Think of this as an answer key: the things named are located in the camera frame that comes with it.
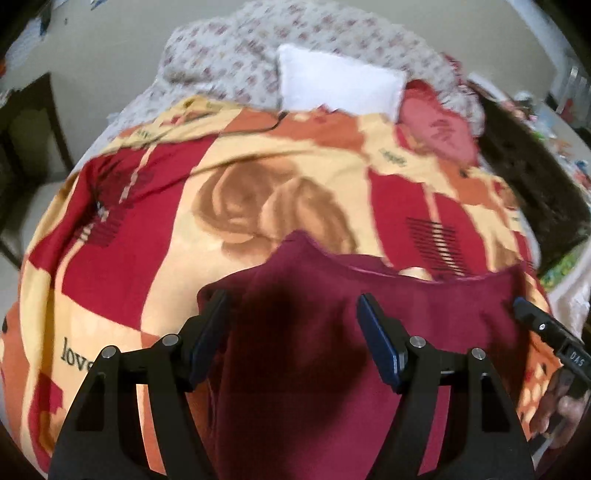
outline dark wooden furniture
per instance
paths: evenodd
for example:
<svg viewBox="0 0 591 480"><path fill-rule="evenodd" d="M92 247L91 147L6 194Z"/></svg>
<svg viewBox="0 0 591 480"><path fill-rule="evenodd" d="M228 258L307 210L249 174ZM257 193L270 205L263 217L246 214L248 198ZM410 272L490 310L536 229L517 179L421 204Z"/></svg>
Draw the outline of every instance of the dark wooden furniture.
<svg viewBox="0 0 591 480"><path fill-rule="evenodd" d="M49 73L46 73L22 90L13 92L8 97L6 104L0 108L0 147L4 150L12 174L9 185L4 188L3 192L0 192L0 233L6 226L10 213L21 195L41 183L38 179L27 176L8 132L12 121L23 110L27 109L45 110L47 112L51 131L55 136L62 162L68 172L74 168L66 139L61 130L60 120L57 116L51 89L51 77ZM20 268L22 259L18 258L2 239L0 239L0 253L17 268Z"/></svg>

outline floral blanket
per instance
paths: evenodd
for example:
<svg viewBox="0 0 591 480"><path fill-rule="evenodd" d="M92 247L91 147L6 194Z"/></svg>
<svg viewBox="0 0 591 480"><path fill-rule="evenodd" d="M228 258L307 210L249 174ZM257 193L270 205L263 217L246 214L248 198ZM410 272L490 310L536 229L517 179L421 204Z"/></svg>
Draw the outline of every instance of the floral blanket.
<svg viewBox="0 0 591 480"><path fill-rule="evenodd" d="M436 156L380 115L278 115L191 97L70 178L28 247L0 336L9 427L27 458L48 471L105 345L130 351L177 332L203 286L264 262L296 229L426 281L519 264L528 298L548 310L499 177ZM527 365L526 432L558 362L532 335ZM163 471L146 390L138 395L150 465ZM207 385L191 402L207 435Z"/></svg>

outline maroon cloth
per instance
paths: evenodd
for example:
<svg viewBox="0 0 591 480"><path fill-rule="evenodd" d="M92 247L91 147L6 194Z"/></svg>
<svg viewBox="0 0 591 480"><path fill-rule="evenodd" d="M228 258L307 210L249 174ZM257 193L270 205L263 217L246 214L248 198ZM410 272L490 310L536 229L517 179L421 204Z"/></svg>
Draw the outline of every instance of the maroon cloth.
<svg viewBox="0 0 591 480"><path fill-rule="evenodd" d="M528 333L510 315L524 294L520 266L444 283L397 275L379 259L329 255L303 232L260 267L199 293L202 307L224 288L233 326L210 375L210 454L222 480L361 480L400 397L382 383L356 320L370 292L387 315L436 348L483 348L514 397ZM440 389L421 471L436 467L449 390Z"/></svg>

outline red and yellow blanket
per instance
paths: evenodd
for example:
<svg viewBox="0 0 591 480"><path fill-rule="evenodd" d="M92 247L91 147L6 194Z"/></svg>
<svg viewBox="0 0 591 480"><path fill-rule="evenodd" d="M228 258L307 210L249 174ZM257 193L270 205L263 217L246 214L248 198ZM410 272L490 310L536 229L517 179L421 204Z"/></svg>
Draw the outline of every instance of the red and yellow blanket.
<svg viewBox="0 0 591 480"><path fill-rule="evenodd" d="M439 158L380 115L257 111L202 97L121 134L51 203L0 336L9 427L47 472L66 412L105 345L150 346L197 313L206 284L264 262L296 229L334 254L431 281L523 264L548 309L502 179ZM524 429L558 366L532 335ZM206 386L192 397L207 429ZM139 389L148 457L162 470Z"/></svg>

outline metal screw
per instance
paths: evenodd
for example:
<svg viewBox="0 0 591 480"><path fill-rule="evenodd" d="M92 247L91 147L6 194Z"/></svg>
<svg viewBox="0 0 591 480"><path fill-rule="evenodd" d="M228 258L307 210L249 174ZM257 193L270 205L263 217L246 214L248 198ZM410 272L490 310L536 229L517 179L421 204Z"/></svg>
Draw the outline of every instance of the metal screw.
<svg viewBox="0 0 591 480"><path fill-rule="evenodd" d="M178 343L178 335L175 333L169 333L168 335L164 335L162 338L162 343L166 346L176 345Z"/></svg>
<svg viewBox="0 0 591 480"><path fill-rule="evenodd" d="M410 344L417 348L423 348L427 344L427 342L423 337L415 335L414 337L410 337Z"/></svg>
<svg viewBox="0 0 591 480"><path fill-rule="evenodd" d="M486 358L486 353L482 348L473 348L472 349L472 356L477 358L478 360L484 360Z"/></svg>
<svg viewBox="0 0 591 480"><path fill-rule="evenodd" d="M106 346L105 348L103 348L100 355L103 358L111 358L116 353L117 353L117 349L113 345L109 345L109 346Z"/></svg>

